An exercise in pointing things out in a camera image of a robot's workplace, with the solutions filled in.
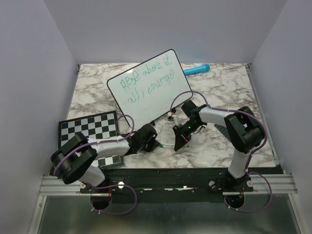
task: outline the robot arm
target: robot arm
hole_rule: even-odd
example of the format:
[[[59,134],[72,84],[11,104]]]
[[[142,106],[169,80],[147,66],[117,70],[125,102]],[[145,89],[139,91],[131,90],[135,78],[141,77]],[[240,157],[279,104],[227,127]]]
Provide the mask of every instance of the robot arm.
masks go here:
[[[136,154],[142,150],[151,152],[159,145],[159,142],[156,140],[156,130],[150,124],[142,126],[128,139],[116,141],[126,135],[109,138],[107,139],[108,142],[94,144],[92,147],[89,145],[81,148],[64,161],[58,170],[58,175],[63,179],[65,184],[79,180],[93,186],[98,186],[105,180],[105,176],[100,168],[91,165],[94,160],[110,156]],[[77,147],[102,140],[88,139],[81,133],[76,134],[51,156],[51,161],[56,167],[66,155]]]
[[[251,159],[251,150],[259,146],[264,138],[264,130],[260,124],[242,114],[228,113],[214,110],[207,105],[197,107],[192,101],[187,101],[182,105],[182,110],[189,120],[183,125],[173,127],[175,132],[175,151],[188,143],[199,127],[213,123],[226,128],[231,143],[235,150],[229,173],[235,179],[241,178],[246,174],[246,167]],[[248,107],[239,109],[242,112],[253,115]]]

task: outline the whiteboard frame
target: whiteboard frame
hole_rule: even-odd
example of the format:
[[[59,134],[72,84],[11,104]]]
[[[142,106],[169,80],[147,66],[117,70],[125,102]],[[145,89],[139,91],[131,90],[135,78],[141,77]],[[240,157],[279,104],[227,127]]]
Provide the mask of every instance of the whiteboard frame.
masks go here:
[[[156,55],[156,56],[154,56],[154,57],[150,58],[149,60],[152,60],[152,59],[154,59],[154,58],[156,58],[156,57],[158,57],[158,56],[160,56],[160,55],[162,55],[162,54],[165,54],[165,53],[167,53],[167,52],[168,52],[168,51],[170,51],[170,50],[172,50],[172,51],[175,53],[176,59],[177,59],[177,61],[179,62],[180,67],[181,67],[181,70],[182,70],[182,72],[183,72],[183,74],[184,74],[184,71],[183,71],[183,68],[182,68],[182,66],[181,66],[180,60],[179,60],[179,58],[177,57],[176,52],[175,52],[175,50],[174,50],[174,49],[169,49],[169,50],[166,50],[165,52],[162,52],[162,53],[160,53],[159,55]],[[123,73],[120,73],[120,74],[118,74],[117,76],[114,76],[114,77],[112,77],[112,78],[110,78],[110,79],[108,79],[108,80],[106,81],[106,86],[108,87],[109,91],[111,92],[111,94],[112,94],[112,96],[113,96],[113,98],[114,98],[115,102],[116,102],[116,103],[117,103],[117,105],[118,105],[118,108],[120,109],[120,111],[121,111],[121,113],[122,113],[123,115],[124,115],[124,112],[122,111],[122,109],[121,109],[121,107],[120,107],[119,103],[117,102],[117,100],[116,100],[116,98],[115,98],[115,96],[114,96],[114,94],[113,94],[112,90],[110,89],[110,87],[109,87],[109,85],[108,85],[108,82],[109,82],[111,79],[114,79],[114,78],[116,78],[116,77],[120,76],[121,74],[124,74],[124,73],[126,73],[126,72],[130,71],[131,69],[134,69],[134,68],[136,68],[136,67],[138,67],[138,66],[140,66],[140,65],[142,65],[142,64],[144,64],[144,63],[146,63],[146,62],[148,62],[149,60],[146,60],[146,61],[144,61],[144,62],[142,62],[142,63],[138,64],[137,66],[134,66],[134,67],[132,67],[132,68],[128,69],[127,71],[124,71]],[[191,91],[191,90],[192,90],[192,89],[191,89],[191,86],[190,86],[189,81],[187,80],[187,78],[186,78],[185,74],[184,74],[184,77],[185,77],[186,82],[187,82],[187,84],[189,85],[189,88],[190,88],[190,91]],[[173,106],[172,108],[176,108],[176,107],[178,107],[179,105],[183,104],[183,103],[184,103],[184,102],[186,102],[187,100],[190,100],[192,97],[193,97],[193,93],[192,93],[192,95],[191,95],[188,99],[186,99],[185,101],[182,101],[181,103],[179,103],[179,104],[178,104],[178,105],[176,105],[176,106]],[[164,114],[166,114],[166,112],[165,112],[165,113],[163,113],[163,114],[161,114],[161,115],[160,115],[160,116],[158,116],[157,118],[153,119],[153,120],[152,120],[151,122],[149,122],[149,123],[154,122],[155,120],[157,120],[157,119],[159,119],[160,117],[162,117]]]

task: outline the checkerboard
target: checkerboard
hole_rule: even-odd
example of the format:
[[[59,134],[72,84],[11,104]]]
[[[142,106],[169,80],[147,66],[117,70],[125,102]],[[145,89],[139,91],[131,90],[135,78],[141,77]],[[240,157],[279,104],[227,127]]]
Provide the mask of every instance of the checkerboard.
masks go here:
[[[87,138],[105,139],[117,135],[116,111],[69,119],[58,123],[58,147],[63,146],[75,134],[82,133]],[[122,156],[112,156],[95,160],[93,166],[110,168],[123,165]]]
[[[221,133],[223,136],[225,136],[225,138],[231,142],[231,139],[230,139],[230,134],[229,134],[229,131],[226,127],[223,127],[221,125],[218,125],[218,124],[215,124],[214,125]]]

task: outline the bolt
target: bolt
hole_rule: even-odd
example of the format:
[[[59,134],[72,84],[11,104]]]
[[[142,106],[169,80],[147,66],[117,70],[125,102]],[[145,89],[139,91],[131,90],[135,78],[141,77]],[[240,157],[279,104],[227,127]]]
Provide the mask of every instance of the bolt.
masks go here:
[[[122,186],[124,184],[124,182],[119,182],[118,184],[120,184],[120,186],[118,186],[118,188],[123,189],[124,186]]]
[[[214,188],[215,187],[215,182],[214,181],[210,181],[209,182],[209,187]]]
[[[253,185],[254,185],[254,183],[253,183],[251,180],[248,180],[248,181],[247,181],[247,186],[248,186],[248,187],[251,188]]]
[[[84,188],[86,187],[86,185],[85,185],[84,183],[80,183],[80,184],[79,184],[79,187],[80,187],[81,189],[84,189]]]

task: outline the whiteboard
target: whiteboard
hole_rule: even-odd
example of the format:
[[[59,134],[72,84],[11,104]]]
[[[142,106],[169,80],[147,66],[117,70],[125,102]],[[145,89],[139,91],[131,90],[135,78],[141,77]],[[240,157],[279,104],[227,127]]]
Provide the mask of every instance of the whiteboard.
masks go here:
[[[174,50],[168,50],[107,81],[123,114],[130,115],[136,129],[168,113],[174,98],[191,90]],[[192,97],[178,97],[174,107]]]

